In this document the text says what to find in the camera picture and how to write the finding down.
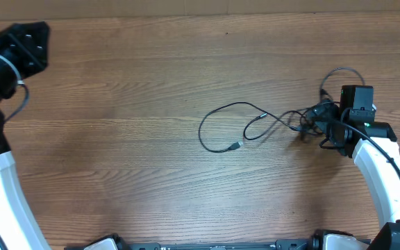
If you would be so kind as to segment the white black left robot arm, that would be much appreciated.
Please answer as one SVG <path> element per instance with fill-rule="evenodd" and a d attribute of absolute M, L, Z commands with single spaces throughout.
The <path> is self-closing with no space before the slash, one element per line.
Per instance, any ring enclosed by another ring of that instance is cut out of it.
<path fill-rule="evenodd" d="M 26 78 L 43 72 L 48 65 L 50 28 L 46 22 L 13 24 L 0 31 L 0 103 L 24 89 L 30 94 Z M 12 119 L 0 110 L 0 249 L 48 249 L 49 244 L 36 222 L 22 191 L 15 159 L 4 135 L 4 126 Z"/>

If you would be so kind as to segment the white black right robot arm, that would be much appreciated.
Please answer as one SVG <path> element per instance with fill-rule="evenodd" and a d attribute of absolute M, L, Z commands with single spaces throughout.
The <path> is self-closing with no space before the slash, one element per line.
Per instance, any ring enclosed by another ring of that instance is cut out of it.
<path fill-rule="evenodd" d="M 344 85 L 334 102 L 325 90 L 306 113 L 330 143 L 330 149 L 353 160 L 378 215 L 380 231 L 371 242 L 340 231 L 317 230 L 309 249 L 400 249 L 400 149 L 392 127 L 375 120 L 374 89 Z"/>

